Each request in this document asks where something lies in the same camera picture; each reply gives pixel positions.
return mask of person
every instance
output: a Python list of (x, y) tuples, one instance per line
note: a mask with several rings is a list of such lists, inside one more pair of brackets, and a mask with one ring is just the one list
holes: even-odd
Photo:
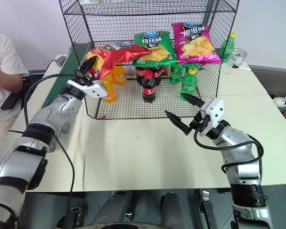
[[(29, 73), (16, 53), (12, 41), (0, 34), (0, 107), (12, 92), (22, 89), (22, 77)], [(11, 110), (0, 108), (0, 145), (21, 110), (20, 101)]]

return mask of red bottle label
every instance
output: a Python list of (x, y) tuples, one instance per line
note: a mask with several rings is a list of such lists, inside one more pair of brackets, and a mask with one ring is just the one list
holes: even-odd
[(162, 75), (168, 75), (167, 66), (162, 66)]
[(152, 95), (154, 94), (156, 91), (156, 88), (152, 88), (152, 89), (147, 89), (147, 88), (143, 88), (143, 94), (145, 95)]
[(160, 77), (160, 76), (161, 76), (162, 71), (152, 72), (152, 73), (153, 73), (153, 74), (152, 74), (153, 78), (157, 78), (157, 77)]
[(144, 75), (145, 75), (145, 71), (146, 71), (146, 70), (138, 70), (138, 69), (136, 69), (136, 70), (135, 70), (135, 73), (136, 73), (137, 75), (144, 76)]

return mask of coca-cola bottle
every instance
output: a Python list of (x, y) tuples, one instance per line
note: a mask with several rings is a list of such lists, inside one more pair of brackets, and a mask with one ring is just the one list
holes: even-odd
[(153, 78), (156, 81), (156, 86), (159, 86), (160, 81), (161, 81), (161, 75), (162, 75), (162, 66), (158, 65), (158, 66), (150, 67), (149, 70), (152, 71)]
[(137, 82), (140, 85), (142, 85), (142, 81), (144, 79), (145, 71), (146, 71), (146, 68), (142, 68), (142, 67), (136, 67), (135, 68), (135, 73), (137, 75)]
[(152, 103), (156, 97), (156, 81), (153, 78), (153, 73), (149, 70), (145, 72), (145, 78), (142, 80), (143, 100), (147, 103)]

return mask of green chip bag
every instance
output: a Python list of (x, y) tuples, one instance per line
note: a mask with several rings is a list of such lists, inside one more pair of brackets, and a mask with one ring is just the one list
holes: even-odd
[(151, 53), (134, 60), (134, 66), (147, 68), (177, 63), (169, 35), (170, 32), (167, 31), (149, 31), (136, 34), (134, 42), (149, 48)]

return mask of plastic bottle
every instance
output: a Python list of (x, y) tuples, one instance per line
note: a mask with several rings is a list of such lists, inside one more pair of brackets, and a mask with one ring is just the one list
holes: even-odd
[(144, 79), (145, 71), (147, 68), (136, 67), (135, 73), (137, 75), (137, 82), (142, 85), (142, 80)]
[(107, 89), (107, 96), (103, 98), (104, 101), (108, 103), (112, 103), (116, 100), (116, 95), (114, 93), (114, 86), (112, 83), (112, 72), (109, 72), (104, 78), (102, 78), (101, 82), (105, 85)]
[(143, 100), (146, 103), (152, 103), (156, 97), (156, 81), (153, 78), (153, 73), (149, 70), (145, 72), (145, 78), (142, 81)]
[(219, 51), (219, 57), (222, 59), (222, 63), (225, 63), (229, 57), (229, 54), (233, 52), (234, 49), (234, 38), (236, 37), (236, 33), (231, 33), (228, 40), (225, 40)]
[(184, 64), (174, 63), (171, 65), (170, 83), (177, 84), (181, 80)]
[(159, 86), (160, 81), (161, 81), (161, 75), (162, 75), (162, 66), (158, 65), (158, 66), (150, 67), (149, 70), (153, 74), (153, 78), (156, 81), (156, 85)]
[(196, 68), (189, 68), (188, 72), (185, 73), (184, 78), (182, 79), (180, 97), (183, 100), (185, 100), (185, 98), (181, 95), (181, 93), (194, 95), (197, 86), (196, 72)]
[(127, 83), (126, 71), (123, 66), (116, 65), (111, 72), (113, 75), (113, 83), (119, 85), (124, 85)]

